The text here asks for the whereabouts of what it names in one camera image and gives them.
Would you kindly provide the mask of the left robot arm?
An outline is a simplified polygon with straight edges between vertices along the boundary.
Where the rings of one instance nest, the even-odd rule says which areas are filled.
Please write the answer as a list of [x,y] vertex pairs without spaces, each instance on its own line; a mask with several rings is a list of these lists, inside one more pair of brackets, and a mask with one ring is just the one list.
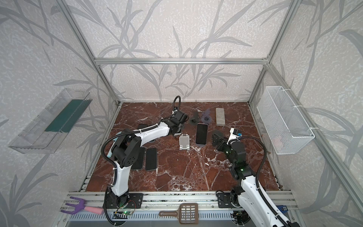
[[181,97],[176,96],[172,104],[172,114],[161,118],[158,123],[142,129],[125,129],[108,139],[101,146],[101,156],[112,165],[113,180],[106,190],[106,198],[115,203],[127,201],[128,180],[132,165],[136,162],[141,147],[161,137],[181,134],[188,115],[180,110]]

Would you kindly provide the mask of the grey angled phone stand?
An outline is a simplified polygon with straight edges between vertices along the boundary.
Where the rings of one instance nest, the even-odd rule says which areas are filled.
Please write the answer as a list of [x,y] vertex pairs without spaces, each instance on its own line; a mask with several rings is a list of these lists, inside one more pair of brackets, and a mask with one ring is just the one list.
[[192,117],[189,119],[189,124],[191,125],[197,125],[200,121],[200,116],[198,111],[194,111],[192,114]]

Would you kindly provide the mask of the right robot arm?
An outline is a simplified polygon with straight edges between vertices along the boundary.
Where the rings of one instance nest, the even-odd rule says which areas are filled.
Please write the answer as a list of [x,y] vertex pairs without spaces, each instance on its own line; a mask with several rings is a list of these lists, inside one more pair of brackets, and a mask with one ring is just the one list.
[[[252,170],[246,161],[246,149],[243,140],[253,140],[263,149],[263,158],[257,171]],[[267,149],[260,139],[243,136],[240,131],[231,128],[230,136],[215,130],[212,134],[212,146],[223,152],[231,163],[232,177],[239,183],[231,190],[231,201],[235,207],[243,208],[257,227],[298,227],[273,203],[259,182],[259,177],[267,159]]]

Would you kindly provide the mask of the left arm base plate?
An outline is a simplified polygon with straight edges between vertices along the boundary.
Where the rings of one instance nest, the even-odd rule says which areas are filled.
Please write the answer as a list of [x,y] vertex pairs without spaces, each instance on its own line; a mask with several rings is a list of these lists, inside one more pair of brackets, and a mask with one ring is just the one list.
[[116,196],[108,193],[104,199],[103,208],[106,209],[140,209],[143,201],[142,193]]

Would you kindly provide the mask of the dark grey round phone stand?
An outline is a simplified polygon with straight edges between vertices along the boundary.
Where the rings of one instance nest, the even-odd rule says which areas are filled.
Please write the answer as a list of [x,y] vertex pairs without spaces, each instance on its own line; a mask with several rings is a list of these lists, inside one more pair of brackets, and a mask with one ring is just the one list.
[[204,124],[210,124],[211,123],[212,119],[211,119],[211,116],[210,116],[210,109],[207,109],[206,111],[204,111],[202,113],[201,121]]

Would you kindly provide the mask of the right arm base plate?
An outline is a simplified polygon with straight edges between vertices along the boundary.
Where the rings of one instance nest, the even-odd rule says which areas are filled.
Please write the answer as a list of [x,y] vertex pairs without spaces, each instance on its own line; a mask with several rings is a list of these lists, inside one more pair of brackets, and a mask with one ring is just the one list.
[[216,191],[219,208],[235,208],[232,203],[230,192]]

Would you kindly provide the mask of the white phone stand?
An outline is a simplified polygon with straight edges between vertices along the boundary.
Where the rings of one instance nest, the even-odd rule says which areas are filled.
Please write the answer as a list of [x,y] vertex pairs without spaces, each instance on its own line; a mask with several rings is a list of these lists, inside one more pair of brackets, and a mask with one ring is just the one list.
[[180,150],[190,150],[190,136],[188,134],[180,135],[179,149]]

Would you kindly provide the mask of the purple edged phone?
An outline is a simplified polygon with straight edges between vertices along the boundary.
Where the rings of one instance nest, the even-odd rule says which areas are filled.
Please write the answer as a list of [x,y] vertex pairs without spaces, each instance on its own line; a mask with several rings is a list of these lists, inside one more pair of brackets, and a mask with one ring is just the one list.
[[203,147],[207,144],[208,137],[208,125],[207,124],[197,124],[196,131],[196,146]]

